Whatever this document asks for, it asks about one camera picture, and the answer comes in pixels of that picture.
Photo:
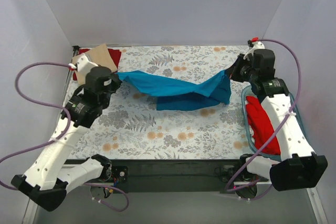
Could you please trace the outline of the floral patterned table cloth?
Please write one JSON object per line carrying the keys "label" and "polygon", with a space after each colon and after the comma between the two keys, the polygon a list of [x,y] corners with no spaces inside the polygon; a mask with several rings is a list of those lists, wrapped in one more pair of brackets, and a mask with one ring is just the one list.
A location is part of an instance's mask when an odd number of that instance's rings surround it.
{"label": "floral patterned table cloth", "polygon": [[[229,67],[247,46],[121,47],[119,70],[140,70],[200,84]],[[222,159],[250,153],[241,93],[233,82],[229,105],[158,111],[156,100],[127,83],[76,144],[71,159]]]}

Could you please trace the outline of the white t shirt in bin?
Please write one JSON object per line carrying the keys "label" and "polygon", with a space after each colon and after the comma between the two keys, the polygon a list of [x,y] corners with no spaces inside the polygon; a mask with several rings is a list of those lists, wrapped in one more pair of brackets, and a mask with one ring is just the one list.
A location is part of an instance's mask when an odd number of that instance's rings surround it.
{"label": "white t shirt in bin", "polygon": [[256,97],[248,95],[246,97],[246,112],[247,112],[247,119],[248,124],[250,128],[250,133],[253,139],[253,142],[255,142],[256,139],[258,139],[258,133],[257,133],[257,122],[258,122],[258,105],[259,101]]}

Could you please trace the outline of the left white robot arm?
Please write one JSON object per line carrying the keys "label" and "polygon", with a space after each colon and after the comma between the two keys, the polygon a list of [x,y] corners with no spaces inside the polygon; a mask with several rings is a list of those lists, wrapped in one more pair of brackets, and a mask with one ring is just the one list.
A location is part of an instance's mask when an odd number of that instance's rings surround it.
{"label": "left white robot arm", "polygon": [[11,184],[46,211],[60,206],[66,195],[82,184],[97,179],[106,182],[112,175],[112,163],[96,154],[68,172],[61,171],[77,142],[109,106],[110,98],[120,87],[118,76],[107,67],[93,67],[85,83],[69,99],[47,146]]}

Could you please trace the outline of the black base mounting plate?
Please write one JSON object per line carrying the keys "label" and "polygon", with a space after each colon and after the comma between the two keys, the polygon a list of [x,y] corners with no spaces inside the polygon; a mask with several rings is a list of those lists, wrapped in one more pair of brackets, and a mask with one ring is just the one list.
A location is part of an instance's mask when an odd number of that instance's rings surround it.
{"label": "black base mounting plate", "polygon": [[108,181],[126,193],[206,192],[224,193],[224,187],[240,168],[238,159],[115,159]]}

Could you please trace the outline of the red t shirt in bin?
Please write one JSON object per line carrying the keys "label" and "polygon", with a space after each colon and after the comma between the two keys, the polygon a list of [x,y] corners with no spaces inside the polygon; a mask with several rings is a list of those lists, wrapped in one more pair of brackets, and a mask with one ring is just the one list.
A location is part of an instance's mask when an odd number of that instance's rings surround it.
{"label": "red t shirt in bin", "polygon": [[260,149],[265,142],[272,136],[274,133],[273,126],[267,115],[266,111],[262,108],[260,102],[258,105],[258,122],[257,122],[257,133],[258,139],[255,140],[255,147]]}

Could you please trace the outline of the folded dark red t shirt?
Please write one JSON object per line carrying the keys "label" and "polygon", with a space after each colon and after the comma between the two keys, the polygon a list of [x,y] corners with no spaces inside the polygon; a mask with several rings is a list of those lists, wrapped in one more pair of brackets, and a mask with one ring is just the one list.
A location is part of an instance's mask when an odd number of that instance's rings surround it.
{"label": "folded dark red t shirt", "polygon": [[105,67],[109,67],[113,72],[116,72],[122,53],[120,50],[111,49],[107,48],[105,45],[100,45],[92,49],[79,49],[78,55],[80,54],[89,55],[93,62]]}

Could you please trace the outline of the folded beige t shirt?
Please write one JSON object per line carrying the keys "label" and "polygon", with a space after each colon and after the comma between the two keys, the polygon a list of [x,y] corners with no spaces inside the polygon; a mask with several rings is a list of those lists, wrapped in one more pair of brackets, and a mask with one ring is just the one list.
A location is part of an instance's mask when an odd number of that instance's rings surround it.
{"label": "folded beige t shirt", "polygon": [[116,72],[118,69],[108,52],[106,44],[101,44],[73,57],[71,66],[83,76],[88,74],[92,68],[97,66],[107,67],[112,72]]}

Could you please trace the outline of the clear blue plastic bin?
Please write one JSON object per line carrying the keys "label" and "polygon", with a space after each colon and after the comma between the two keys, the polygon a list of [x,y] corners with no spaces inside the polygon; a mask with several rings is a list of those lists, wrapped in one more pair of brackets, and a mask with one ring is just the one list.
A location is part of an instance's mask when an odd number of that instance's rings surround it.
{"label": "clear blue plastic bin", "polygon": [[[248,95],[256,97],[251,90],[251,86],[247,86],[242,90],[241,103],[242,103],[242,106],[243,106],[243,115],[244,115],[245,129],[246,129],[246,133],[247,133],[248,146],[252,150],[252,152],[255,153],[255,152],[257,152],[257,148],[255,147],[255,143],[253,142],[253,139],[252,139],[252,136],[251,136],[251,133],[250,133],[250,128],[249,128],[248,119],[247,119],[247,112],[246,112],[246,97]],[[297,105],[294,107],[293,112],[296,113],[296,119],[298,121],[300,129],[303,132],[304,137],[306,137],[305,127],[302,123],[301,116],[300,116],[300,111],[299,111]],[[272,155],[272,154],[268,154],[268,153],[265,153],[265,152],[261,152],[260,155],[265,157],[265,158],[270,158],[271,160],[275,160],[275,161],[279,161],[279,162],[281,161],[280,155]]]}

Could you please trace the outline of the blue t shirt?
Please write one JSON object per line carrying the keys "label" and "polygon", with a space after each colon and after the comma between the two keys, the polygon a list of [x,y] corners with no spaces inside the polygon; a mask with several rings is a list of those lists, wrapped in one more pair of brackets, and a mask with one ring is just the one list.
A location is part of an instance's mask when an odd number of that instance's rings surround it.
{"label": "blue t shirt", "polygon": [[230,102],[230,79],[225,71],[220,71],[200,84],[142,71],[119,72],[118,76],[141,93],[156,97],[158,111],[194,111],[220,103],[228,105]]}

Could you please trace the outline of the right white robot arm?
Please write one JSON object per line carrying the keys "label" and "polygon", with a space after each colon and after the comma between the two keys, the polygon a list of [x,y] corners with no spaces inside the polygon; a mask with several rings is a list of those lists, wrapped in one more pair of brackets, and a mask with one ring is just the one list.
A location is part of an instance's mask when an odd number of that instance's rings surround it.
{"label": "right white robot arm", "polygon": [[268,115],[274,133],[252,156],[242,156],[239,176],[251,180],[255,175],[271,181],[277,191],[313,188],[328,167],[324,155],[317,155],[307,142],[293,109],[295,101],[285,82],[275,77],[275,54],[269,49],[255,49],[240,54],[226,74],[233,81],[249,82],[251,90]]}

